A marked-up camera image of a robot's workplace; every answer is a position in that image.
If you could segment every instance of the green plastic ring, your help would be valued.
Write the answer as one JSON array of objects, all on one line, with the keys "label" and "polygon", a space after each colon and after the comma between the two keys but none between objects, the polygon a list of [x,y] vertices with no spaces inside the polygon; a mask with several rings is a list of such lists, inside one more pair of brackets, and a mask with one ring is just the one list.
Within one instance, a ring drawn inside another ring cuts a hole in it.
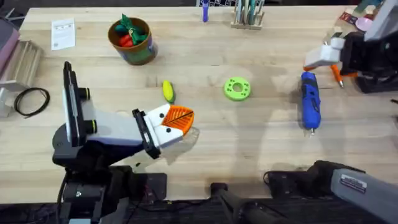
[{"label": "green plastic ring", "polygon": [[244,100],[250,95],[250,92],[250,83],[242,77],[230,78],[224,84],[224,93],[231,100]]}]

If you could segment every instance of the white paper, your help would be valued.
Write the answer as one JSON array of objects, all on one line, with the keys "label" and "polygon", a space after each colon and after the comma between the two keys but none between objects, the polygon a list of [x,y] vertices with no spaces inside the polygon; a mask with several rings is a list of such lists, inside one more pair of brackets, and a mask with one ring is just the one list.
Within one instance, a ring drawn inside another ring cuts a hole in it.
[{"label": "white paper", "polygon": [[74,47],[75,42],[75,20],[63,19],[52,21],[51,25],[51,50],[60,50]]}]

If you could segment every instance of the marker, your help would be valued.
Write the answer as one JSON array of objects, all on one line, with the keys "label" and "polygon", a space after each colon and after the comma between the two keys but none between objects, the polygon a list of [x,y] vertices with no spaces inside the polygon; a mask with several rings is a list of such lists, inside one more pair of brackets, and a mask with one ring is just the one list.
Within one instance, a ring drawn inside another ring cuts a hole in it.
[{"label": "marker", "polygon": [[207,22],[209,20],[209,17],[208,17],[209,0],[203,0],[203,3],[201,6],[203,8],[203,22]]}]

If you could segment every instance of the pencil cup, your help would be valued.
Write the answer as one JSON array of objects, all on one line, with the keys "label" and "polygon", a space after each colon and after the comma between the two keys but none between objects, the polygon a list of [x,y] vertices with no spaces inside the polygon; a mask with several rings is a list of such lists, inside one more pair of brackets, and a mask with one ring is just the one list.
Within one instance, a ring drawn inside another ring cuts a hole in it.
[{"label": "pencil cup", "polygon": [[156,57],[157,45],[152,40],[152,33],[145,21],[133,17],[130,17],[130,20],[134,26],[138,26],[139,28],[143,29],[148,35],[142,43],[132,47],[120,47],[120,36],[118,36],[115,31],[115,27],[120,24],[120,21],[116,21],[109,28],[108,39],[112,46],[119,52],[120,56],[122,56],[127,63],[130,65],[144,65]]}]

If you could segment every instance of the blue electric screwdriver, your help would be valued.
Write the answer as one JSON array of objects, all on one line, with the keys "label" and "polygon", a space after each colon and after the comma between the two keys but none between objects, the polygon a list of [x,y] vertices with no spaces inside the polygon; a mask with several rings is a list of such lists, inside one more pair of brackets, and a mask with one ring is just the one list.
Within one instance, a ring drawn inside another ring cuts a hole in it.
[{"label": "blue electric screwdriver", "polygon": [[304,72],[301,75],[303,93],[303,122],[306,129],[315,134],[321,123],[321,111],[317,78],[314,73]]}]

